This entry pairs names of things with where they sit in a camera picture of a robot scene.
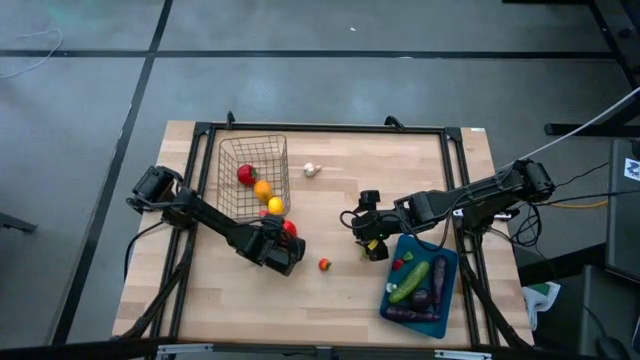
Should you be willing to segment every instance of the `green cucumber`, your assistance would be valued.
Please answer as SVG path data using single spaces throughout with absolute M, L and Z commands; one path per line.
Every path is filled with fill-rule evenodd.
M 422 280 L 429 272 L 429 263 L 421 261 L 411 269 L 409 274 L 402 280 L 402 283 L 389 294 L 389 302 L 395 304 L 407 297 L 415 288 L 420 285 Z

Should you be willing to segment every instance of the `wooden tabletop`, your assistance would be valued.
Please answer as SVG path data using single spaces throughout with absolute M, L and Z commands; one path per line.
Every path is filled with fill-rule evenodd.
M 183 172 L 195 122 L 170 121 L 158 164 Z M 380 318 L 378 309 L 389 261 L 361 260 L 361 248 L 338 215 L 357 206 L 361 190 L 379 189 L 380 208 L 410 193 L 445 189 L 439 139 L 433 135 L 277 132 L 287 138 L 291 211 L 287 218 L 307 241 L 304 259 L 289 277 L 260 268 L 238 256 L 225 239 L 205 226 L 197 232 L 195 255 L 182 315 L 183 341 L 249 344 L 304 344 L 392 347 L 468 347 L 459 271 L 444 339 L 413 332 Z M 215 146 L 204 199 L 215 206 L 218 144 L 223 139 L 274 134 L 265 131 L 221 131 Z M 462 129 L 471 181 L 494 173 L 483 129 Z M 201 141 L 201 150 L 205 141 Z M 457 164 L 455 151 L 453 164 Z M 314 178 L 303 176 L 307 162 L 323 166 Z M 202 158 L 192 184 L 198 183 Z M 460 184 L 457 171 L 456 185 Z M 143 216 L 140 228 L 159 220 Z M 504 224 L 495 226 L 507 231 Z M 443 224 L 421 233 L 439 243 Z M 122 334 L 157 294 L 171 229 L 161 226 L 138 240 L 133 252 L 113 334 Z M 455 250 L 449 231 L 445 247 Z M 397 236 L 386 243 L 395 251 Z M 511 245 L 496 235 L 484 236 L 483 249 L 494 302 L 526 341 L 533 343 Z M 321 258 L 332 262 L 320 272 Z M 488 343 L 484 315 L 476 300 L 480 338 Z M 168 333 L 173 296 L 168 302 L 162 334 Z

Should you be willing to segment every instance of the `eggplant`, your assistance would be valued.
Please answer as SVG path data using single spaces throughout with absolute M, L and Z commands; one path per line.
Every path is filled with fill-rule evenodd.
M 434 322 L 440 320 L 440 315 L 432 312 L 416 312 L 408 307 L 399 305 L 387 306 L 382 317 L 395 322 Z
M 411 309 L 415 311 L 426 311 L 431 306 L 431 294 L 425 288 L 416 289 L 411 295 Z
M 440 312 L 442 303 L 442 291 L 444 290 L 444 279 L 447 276 L 447 258 L 440 255 L 433 260 L 433 278 L 431 291 L 433 292 L 433 309 Z

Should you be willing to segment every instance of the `blue cutting board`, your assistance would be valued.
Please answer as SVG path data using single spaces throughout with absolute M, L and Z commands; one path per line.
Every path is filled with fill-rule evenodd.
M 429 248 L 436 249 L 435 245 L 431 245 L 426 242 L 423 243 Z M 453 299 L 453 288 L 456 280 L 456 272 L 458 270 L 458 254 L 455 251 L 451 251 L 448 249 L 440 249 L 437 252 L 424 250 L 420 247 L 420 245 L 416 243 L 416 240 L 413 238 L 413 236 L 402 235 L 398 239 L 396 252 L 393 255 L 390 265 L 395 259 L 402 259 L 402 256 L 407 251 L 411 251 L 411 253 L 413 254 L 413 260 L 405 263 L 399 270 L 396 271 L 391 270 L 391 266 L 389 266 L 389 277 L 387 279 L 387 283 L 400 284 L 416 264 L 421 261 L 427 261 L 429 262 L 429 272 L 427 273 L 427 276 L 422 281 L 422 283 L 420 283 L 418 288 L 426 288 L 429 289 L 429 292 L 431 292 L 431 279 L 433 277 L 434 269 L 433 260 L 437 256 L 443 255 L 447 258 L 447 270 L 442 292 L 442 303 L 440 305 L 440 320 L 436 322 L 423 323 L 397 323 L 436 339 L 442 339 L 447 333 L 447 321 L 449 320 L 449 310 L 451 308 L 451 300 Z M 380 316 L 382 316 L 384 309 L 389 305 L 389 294 L 385 291 L 385 289 L 382 289 L 382 291 L 384 292 L 384 296 L 382 297 L 382 303 L 380 304 Z M 409 307 L 410 299 L 411 295 L 407 296 L 406 299 L 394 305 Z

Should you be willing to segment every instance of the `concrete floor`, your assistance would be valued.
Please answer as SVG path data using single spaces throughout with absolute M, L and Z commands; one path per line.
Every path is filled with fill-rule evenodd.
M 0 49 L 146 50 L 162 0 L 7 0 Z M 625 24 L 607 5 L 615 29 Z M 500 0 L 175 1 L 161 50 L 608 51 L 586 6 Z M 0 57 L 0 73 L 37 59 Z M 0 80 L 0 211 L 38 223 L 1 231 L 0 347 L 48 341 L 120 129 L 141 58 L 54 58 Z M 167 120 L 380 124 L 487 129 L 497 166 L 583 123 L 630 91 L 612 61 L 374 58 L 156 59 L 69 341 L 104 340 L 140 217 L 124 199 L 153 164 Z M 569 139 L 535 159 L 557 181 L 607 160 L 609 139 Z M 606 190 L 606 170 L 557 197 Z M 602 242 L 606 209 L 543 209 L 547 256 Z M 526 254 L 518 260 L 526 262 Z

